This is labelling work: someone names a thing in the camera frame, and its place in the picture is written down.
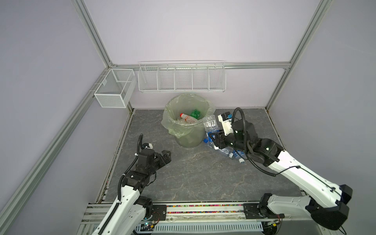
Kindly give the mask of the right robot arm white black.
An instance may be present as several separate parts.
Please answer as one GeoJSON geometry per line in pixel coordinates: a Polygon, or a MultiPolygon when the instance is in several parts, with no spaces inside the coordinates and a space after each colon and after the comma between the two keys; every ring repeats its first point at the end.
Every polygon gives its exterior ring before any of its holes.
{"type": "Polygon", "coordinates": [[[305,193],[298,197],[265,193],[257,206],[260,216],[311,218],[326,229],[343,229],[350,211],[351,187],[337,185],[319,176],[275,141],[258,137],[254,125],[244,119],[231,122],[225,130],[211,132],[208,136],[219,149],[231,147],[236,152],[243,152],[262,173],[272,177],[282,175],[305,193]]]}

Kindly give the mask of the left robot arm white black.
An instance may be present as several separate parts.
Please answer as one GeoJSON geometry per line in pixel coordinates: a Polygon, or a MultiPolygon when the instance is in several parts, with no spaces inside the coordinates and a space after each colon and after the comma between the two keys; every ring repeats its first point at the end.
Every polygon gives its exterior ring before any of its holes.
{"type": "Polygon", "coordinates": [[[94,235],[131,235],[142,220],[152,216],[152,199],[141,193],[150,184],[150,177],[171,162],[171,152],[146,148],[135,155],[131,167],[120,177],[117,197],[94,235]]]}

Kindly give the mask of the clear bottle red cap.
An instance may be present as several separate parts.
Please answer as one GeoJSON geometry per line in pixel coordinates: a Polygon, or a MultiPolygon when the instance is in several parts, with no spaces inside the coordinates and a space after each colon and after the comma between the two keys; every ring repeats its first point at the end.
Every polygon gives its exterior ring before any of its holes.
{"type": "Polygon", "coordinates": [[[188,124],[195,124],[195,123],[198,122],[197,119],[195,119],[195,118],[193,118],[193,117],[191,117],[189,115],[186,115],[184,113],[180,114],[180,118],[181,118],[182,122],[188,123],[188,124]]]}

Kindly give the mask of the green soda bottle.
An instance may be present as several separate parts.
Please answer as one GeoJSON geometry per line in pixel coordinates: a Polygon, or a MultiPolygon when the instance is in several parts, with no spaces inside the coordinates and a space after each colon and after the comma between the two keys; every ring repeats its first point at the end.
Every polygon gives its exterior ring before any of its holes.
{"type": "Polygon", "coordinates": [[[201,118],[201,112],[197,109],[193,110],[192,113],[190,114],[191,117],[200,120],[201,118]]]}

